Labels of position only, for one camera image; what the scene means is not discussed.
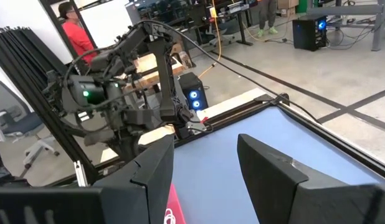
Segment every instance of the pants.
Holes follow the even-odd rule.
[[[269,27],[273,27],[277,11],[277,0],[261,0],[259,7],[259,28],[265,28],[266,20],[269,20]]]

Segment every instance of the computer tower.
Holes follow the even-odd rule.
[[[326,47],[326,16],[302,16],[292,21],[293,46],[316,51]]]
[[[204,85],[193,72],[180,76],[179,82],[190,110],[201,111],[208,108]]]

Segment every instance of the office chair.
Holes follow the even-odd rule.
[[[223,40],[226,40],[228,41],[229,44],[231,44],[232,40],[235,39],[235,36],[234,36],[235,32],[232,29],[233,20],[234,18],[230,19],[229,21],[217,24],[217,28],[219,29],[219,34],[220,34],[220,40],[222,43],[223,43]],[[207,32],[206,34],[214,35],[215,38],[210,40],[209,44],[216,47],[217,43],[219,42],[219,38],[217,38],[216,27],[213,22],[209,25],[209,32]]]
[[[0,129],[6,137],[19,139],[34,136],[37,141],[25,150],[26,157],[23,164],[26,169],[32,165],[32,160],[43,148],[55,156],[60,153],[54,150],[50,143],[55,141],[53,136],[40,138],[37,134],[44,128],[44,123],[35,112],[31,112],[27,105],[3,82],[0,81],[0,112],[6,112],[0,117]]]

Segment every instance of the blue table surface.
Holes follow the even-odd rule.
[[[347,184],[385,182],[271,107],[175,150],[172,181],[187,224],[259,223],[240,171],[237,137],[241,133]]]

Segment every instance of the person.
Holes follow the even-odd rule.
[[[58,6],[60,17],[65,19],[62,28],[72,46],[78,55],[84,54],[88,50],[93,50],[93,44],[88,38],[85,30],[79,26],[79,18],[76,14],[71,2],[64,2]],[[91,53],[83,57],[83,59],[90,65],[92,59],[97,53]]]
[[[275,15],[277,12],[277,0],[261,0],[259,2],[259,31],[258,37],[263,37],[266,20],[269,20],[269,34],[278,34],[274,28]]]

